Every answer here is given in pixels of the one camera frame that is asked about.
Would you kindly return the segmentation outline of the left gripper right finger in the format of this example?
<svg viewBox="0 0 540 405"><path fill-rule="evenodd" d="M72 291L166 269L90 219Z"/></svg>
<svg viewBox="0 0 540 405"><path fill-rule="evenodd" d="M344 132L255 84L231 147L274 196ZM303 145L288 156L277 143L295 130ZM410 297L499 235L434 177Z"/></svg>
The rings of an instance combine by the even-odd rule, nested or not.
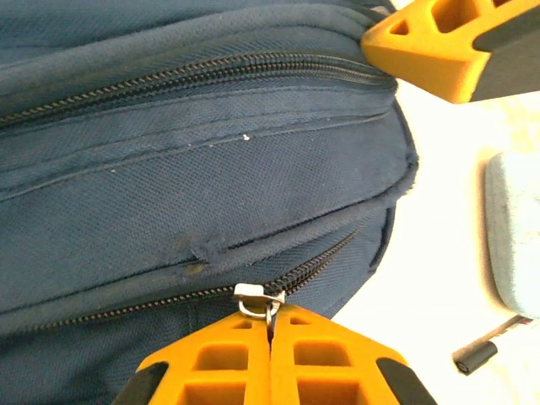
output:
<svg viewBox="0 0 540 405"><path fill-rule="evenodd" d="M296 305L277 314L270 359L272 404L433 404L395 350Z"/></svg>

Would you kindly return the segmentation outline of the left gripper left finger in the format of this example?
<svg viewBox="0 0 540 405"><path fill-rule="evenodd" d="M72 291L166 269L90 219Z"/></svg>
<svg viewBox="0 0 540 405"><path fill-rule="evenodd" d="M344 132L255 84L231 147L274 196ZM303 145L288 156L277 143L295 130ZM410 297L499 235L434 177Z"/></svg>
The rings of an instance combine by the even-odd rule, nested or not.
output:
<svg viewBox="0 0 540 405"><path fill-rule="evenodd" d="M267 324L227 316L147 356L115 404L270 403Z"/></svg>

